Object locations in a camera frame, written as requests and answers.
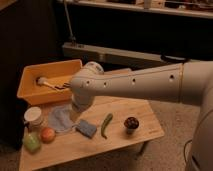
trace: small cup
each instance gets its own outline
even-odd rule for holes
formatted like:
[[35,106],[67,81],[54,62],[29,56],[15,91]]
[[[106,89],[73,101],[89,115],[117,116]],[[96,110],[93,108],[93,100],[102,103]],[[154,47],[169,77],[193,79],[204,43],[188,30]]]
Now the small cup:
[[28,133],[23,138],[24,147],[30,152],[35,153],[41,148],[41,142],[36,132]]
[[139,121],[135,117],[129,117],[124,121],[124,126],[126,127],[126,133],[132,134],[139,127]]
[[39,126],[43,122],[41,108],[30,107],[24,113],[24,119],[30,126]]

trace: green pepper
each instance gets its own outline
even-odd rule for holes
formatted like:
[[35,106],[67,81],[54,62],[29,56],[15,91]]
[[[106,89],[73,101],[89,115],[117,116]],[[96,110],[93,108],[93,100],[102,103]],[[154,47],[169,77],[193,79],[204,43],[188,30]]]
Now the green pepper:
[[109,113],[106,118],[104,119],[104,122],[101,125],[101,136],[104,137],[105,139],[107,139],[107,136],[105,135],[105,130],[107,125],[110,123],[110,121],[112,120],[113,115],[112,113]]

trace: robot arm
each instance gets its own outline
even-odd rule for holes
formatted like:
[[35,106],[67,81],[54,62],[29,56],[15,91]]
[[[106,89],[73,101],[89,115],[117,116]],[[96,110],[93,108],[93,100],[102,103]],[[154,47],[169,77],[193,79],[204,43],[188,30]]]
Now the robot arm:
[[82,112],[94,96],[118,96],[200,105],[186,171],[213,170],[213,62],[193,62],[105,75],[87,63],[70,81],[72,106]]
[[212,63],[199,62],[104,75],[99,64],[89,62],[70,82],[72,102],[79,112],[100,95],[200,105],[211,73]]

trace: orange plastic container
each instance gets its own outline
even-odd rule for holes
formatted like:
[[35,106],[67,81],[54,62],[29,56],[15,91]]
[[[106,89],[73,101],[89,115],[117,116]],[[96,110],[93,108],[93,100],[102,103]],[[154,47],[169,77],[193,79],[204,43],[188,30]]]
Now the orange plastic container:
[[72,75],[81,68],[82,61],[79,59],[26,66],[22,73],[17,97],[26,100],[30,105],[68,100],[72,94],[69,88],[53,90],[37,85],[36,79],[46,77],[49,83],[62,86],[64,83],[69,83]]

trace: floor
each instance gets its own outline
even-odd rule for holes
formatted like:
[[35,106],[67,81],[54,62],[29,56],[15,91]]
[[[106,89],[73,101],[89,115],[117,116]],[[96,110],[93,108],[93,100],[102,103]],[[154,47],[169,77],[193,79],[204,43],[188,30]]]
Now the floor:
[[[140,144],[101,155],[46,168],[47,171],[182,171],[183,147],[192,138],[199,107],[150,101],[165,136],[151,141],[143,156],[137,157]],[[0,145],[0,171],[16,171],[20,152]]]

